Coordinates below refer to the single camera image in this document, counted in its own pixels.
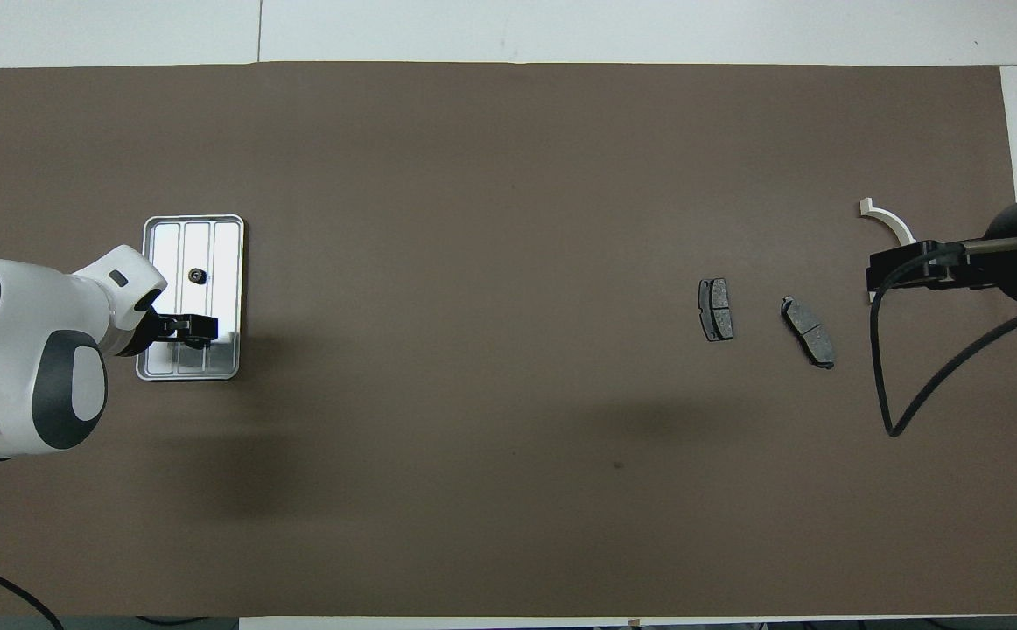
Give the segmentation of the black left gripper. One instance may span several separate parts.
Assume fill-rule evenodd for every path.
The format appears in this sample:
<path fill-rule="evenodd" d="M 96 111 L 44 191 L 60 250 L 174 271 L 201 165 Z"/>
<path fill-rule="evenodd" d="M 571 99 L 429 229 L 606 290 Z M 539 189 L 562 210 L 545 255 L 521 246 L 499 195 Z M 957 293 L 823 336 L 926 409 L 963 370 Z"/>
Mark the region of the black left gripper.
<path fill-rule="evenodd" d="M 183 314 L 181 323 L 176 318 L 160 318 L 155 311 L 158 296 L 144 296 L 130 308 L 124 308 L 114 316 L 114 327 L 119 339 L 114 343 L 115 355 L 139 355 L 147 351 L 159 338 L 176 338 L 181 331 L 181 343 L 185 347 L 205 350 L 218 338 L 218 319 L 211 316 Z M 121 328 L 121 319 L 139 316 L 131 330 Z"/>

